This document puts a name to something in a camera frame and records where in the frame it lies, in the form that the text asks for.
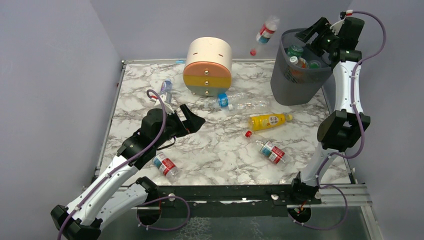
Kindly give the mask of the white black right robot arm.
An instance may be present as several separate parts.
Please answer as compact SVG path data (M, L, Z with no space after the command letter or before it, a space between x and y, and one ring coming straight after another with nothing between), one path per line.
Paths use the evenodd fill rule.
M311 161L292 180L290 195L294 199L313 199L334 159L362 140L371 123L371 118L364 115L359 94L363 56L356 46L364 24L362 19L351 16L334 24L321 17L295 34L318 57L328 53L335 79L335 104L333 112L318 127L318 146Z

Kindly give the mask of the green tinted bottle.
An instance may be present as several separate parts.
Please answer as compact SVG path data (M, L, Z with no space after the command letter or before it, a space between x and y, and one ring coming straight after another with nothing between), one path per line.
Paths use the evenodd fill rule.
M290 58L293 56L296 56L299 58L303 55L303 53L304 53L303 47L299 45L295 45L295 44L290 45L286 50L286 54Z

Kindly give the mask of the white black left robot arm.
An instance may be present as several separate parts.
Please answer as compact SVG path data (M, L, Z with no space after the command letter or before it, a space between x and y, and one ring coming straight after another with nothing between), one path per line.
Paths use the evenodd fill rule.
M142 177L141 183L124 192L118 190L156 156L166 141L196 133L206 122L185 104L180 109L185 120L173 110L167 113L161 107L150 109L107 169L76 199L53 208L50 215L59 231L58 239L96 240L117 217L153 195L157 186L148 177Z

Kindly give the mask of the yellow juice bottle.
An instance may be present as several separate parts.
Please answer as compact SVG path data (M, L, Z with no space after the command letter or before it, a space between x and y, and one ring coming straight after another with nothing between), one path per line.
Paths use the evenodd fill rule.
M291 114L280 113L255 115L249 117L247 120L247 126L249 130L256 132L278 127L292 120L293 116Z

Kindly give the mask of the orange drink bottle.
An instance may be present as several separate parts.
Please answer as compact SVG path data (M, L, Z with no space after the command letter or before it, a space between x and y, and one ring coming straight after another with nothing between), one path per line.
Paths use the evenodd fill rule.
M302 57L292 56L289 58L289 62L291 64L289 67L289 73L291 76L297 79L301 79L303 76L303 71L298 70L298 68L306 69L308 67L306 60Z

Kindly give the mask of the clear bottle white blue cap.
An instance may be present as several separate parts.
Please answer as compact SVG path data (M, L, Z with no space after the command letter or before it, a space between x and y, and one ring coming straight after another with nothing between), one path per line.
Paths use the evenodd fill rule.
M234 103L230 103L227 109L230 112L236 111L247 111L247 110L262 110L267 108L271 102L268 99L261 98L245 98L238 100Z

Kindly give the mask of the clear bottle green white label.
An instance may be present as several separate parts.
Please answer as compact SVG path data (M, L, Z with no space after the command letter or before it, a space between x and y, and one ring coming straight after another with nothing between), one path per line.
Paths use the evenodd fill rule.
M322 67L322 64L318 60L311 60L307 64L309 69L320 69Z

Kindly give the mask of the clear bottle blue label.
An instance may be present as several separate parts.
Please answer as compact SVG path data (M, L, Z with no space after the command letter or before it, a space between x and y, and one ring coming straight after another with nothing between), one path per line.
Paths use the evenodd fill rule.
M234 105L243 98L246 97L246 93L236 92L236 93L220 93L215 97L207 98L203 101L205 108L209 109L221 109L226 108L228 105Z

